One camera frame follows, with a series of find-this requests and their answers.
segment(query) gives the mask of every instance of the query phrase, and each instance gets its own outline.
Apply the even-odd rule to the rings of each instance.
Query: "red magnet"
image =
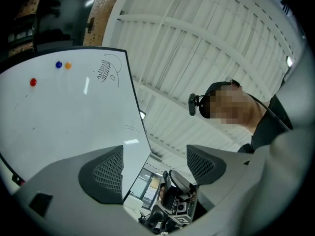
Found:
[[[37,83],[37,80],[35,78],[32,78],[31,81],[30,81],[30,85],[32,87],[35,87],[36,83]]]

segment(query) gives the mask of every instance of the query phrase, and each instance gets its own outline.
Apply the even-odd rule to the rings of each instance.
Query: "person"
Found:
[[[293,129],[276,95],[263,104]],[[199,111],[204,118],[218,118],[222,123],[240,125],[252,134],[251,145],[242,146],[239,152],[253,153],[285,132],[281,124],[235,80],[211,84],[199,102]]]

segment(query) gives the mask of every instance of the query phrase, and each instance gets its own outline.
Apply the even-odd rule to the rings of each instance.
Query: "orange magnet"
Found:
[[[66,69],[70,69],[72,67],[70,62],[67,62],[64,66]]]

